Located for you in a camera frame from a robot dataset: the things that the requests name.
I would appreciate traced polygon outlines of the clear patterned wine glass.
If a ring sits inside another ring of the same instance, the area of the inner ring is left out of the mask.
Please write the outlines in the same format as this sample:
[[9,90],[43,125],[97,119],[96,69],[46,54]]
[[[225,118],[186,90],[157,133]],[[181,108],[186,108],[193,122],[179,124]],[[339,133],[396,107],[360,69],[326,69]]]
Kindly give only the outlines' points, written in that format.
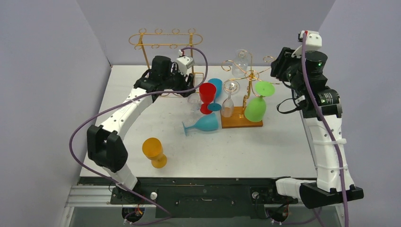
[[249,65],[249,54],[247,50],[240,49],[236,51],[236,56],[232,63],[232,75],[236,78],[242,78],[245,76]]

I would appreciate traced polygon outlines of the blue plastic goblet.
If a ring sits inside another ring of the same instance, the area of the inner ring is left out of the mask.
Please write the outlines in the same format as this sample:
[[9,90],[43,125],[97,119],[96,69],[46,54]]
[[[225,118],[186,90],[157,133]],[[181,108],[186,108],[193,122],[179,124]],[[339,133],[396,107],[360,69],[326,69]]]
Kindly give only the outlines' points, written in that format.
[[208,80],[209,83],[213,84],[216,88],[216,93],[215,93],[215,97],[214,97],[214,101],[213,103],[208,105],[208,110],[209,111],[220,111],[221,110],[221,105],[219,103],[217,103],[217,99],[219,98],[219,96],[221,95],[222,92],[222,87],[223,87],[223,82],[222,80],[218,79],[218,78],[212,78]]
[[185,136],[188,136],[188,131],[190,129],[197,129],[200,131],[215,131],[219,129],[219,122],[215,113],[204,115],[192,126],[185,126],[184,123],[182,123],[182,125]]

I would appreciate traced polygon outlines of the green plastic goblet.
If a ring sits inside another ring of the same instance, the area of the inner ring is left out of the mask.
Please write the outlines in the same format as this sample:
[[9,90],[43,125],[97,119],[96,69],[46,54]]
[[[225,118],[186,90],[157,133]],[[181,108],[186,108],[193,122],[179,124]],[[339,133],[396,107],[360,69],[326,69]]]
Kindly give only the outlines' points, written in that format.
[[272,96],[275,93],[275,87],[267,81],[260,81],[254,86],[254,91],[259,96],[249,102],[245,108],[244,116],[251,122],[260,122],[263,120],[267,109],[264,98]]

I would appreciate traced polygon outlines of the small clear front wine glass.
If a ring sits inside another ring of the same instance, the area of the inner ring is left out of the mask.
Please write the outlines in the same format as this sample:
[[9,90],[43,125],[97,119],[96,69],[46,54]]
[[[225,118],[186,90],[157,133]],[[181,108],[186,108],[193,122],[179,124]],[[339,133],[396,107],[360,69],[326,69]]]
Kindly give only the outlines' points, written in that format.
[[223,83],[223,91],[227,94],[227,98],[221,105],[220,114],[222,117],[228,118],[233,115],[234,102],[231,96],[235,95],[240,91],[240,84],[237,80],[229,79]]

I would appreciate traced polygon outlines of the gold hook rack wooden base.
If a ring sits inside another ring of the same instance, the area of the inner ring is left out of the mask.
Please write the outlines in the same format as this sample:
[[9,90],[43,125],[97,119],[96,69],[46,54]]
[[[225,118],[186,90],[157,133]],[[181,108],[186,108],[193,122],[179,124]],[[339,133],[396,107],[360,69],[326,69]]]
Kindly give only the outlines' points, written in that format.
[[[245,87],[245,95],[243,96],[242,99],[242,104],[240,106],[234,105],[234,112],[231,117],[225,118],[221,116],[221,123],[222,123],[222,128],[227,129],[227,128],[245,128],[245,127],[262,127],[263,126],[263,120],[260,122],[251,122],[247,120],[244,116],[244,111],[246,106],[249,104],[249,102],[254,99],[255,97],[258,97],[259,95],[254,91],[254,86],[256,85],[257,82],[260,81],[265,81],[260,79],[260,75],[267,70],[270,69],[270,67],[257,71],[253,69],[253,55],[248,52],[249,54],[249,65],[247,68],[247,71],[245,72],[245,76],[242,78],[236,78],[233,77],[231,79],[237,80],[238,83],[240,84],[241,80],[247,81],[247,85]],[[224,71],[231,72],[232,69],[232,63],[233,60],[227,60],[224,61],[221,64],[221,68]]]

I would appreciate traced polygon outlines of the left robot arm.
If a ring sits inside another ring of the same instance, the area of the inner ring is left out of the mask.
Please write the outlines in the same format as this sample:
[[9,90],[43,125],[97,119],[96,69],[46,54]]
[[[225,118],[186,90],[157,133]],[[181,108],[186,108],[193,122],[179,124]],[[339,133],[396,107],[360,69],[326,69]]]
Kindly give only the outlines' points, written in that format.
[[88,158],[102,167],[112,179],[124,188],[123,198],[128,203],[140,200],[141,190],[136,187],[137,177],[127,165],[128,151],[123,139],[140,114],[161,95],[160,91],[184,91],[183,97],[194,93],[194,75],[188,73],[194,65],[189,56],[180,56],[172,61],[165,56],[155,56],[152,66],[135,82],[125,105],[100,125],[92,125],[87,130]]

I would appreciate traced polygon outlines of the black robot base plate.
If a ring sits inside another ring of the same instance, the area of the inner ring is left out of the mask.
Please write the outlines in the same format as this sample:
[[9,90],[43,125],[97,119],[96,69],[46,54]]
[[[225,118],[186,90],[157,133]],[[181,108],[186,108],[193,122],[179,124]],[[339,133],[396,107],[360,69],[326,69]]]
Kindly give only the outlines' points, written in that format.
[[156,217],[174,218],[265,217],[282,212],[298,200],[279,195],[274,178],[150,178],[141,177],[140,194],[167,210]]

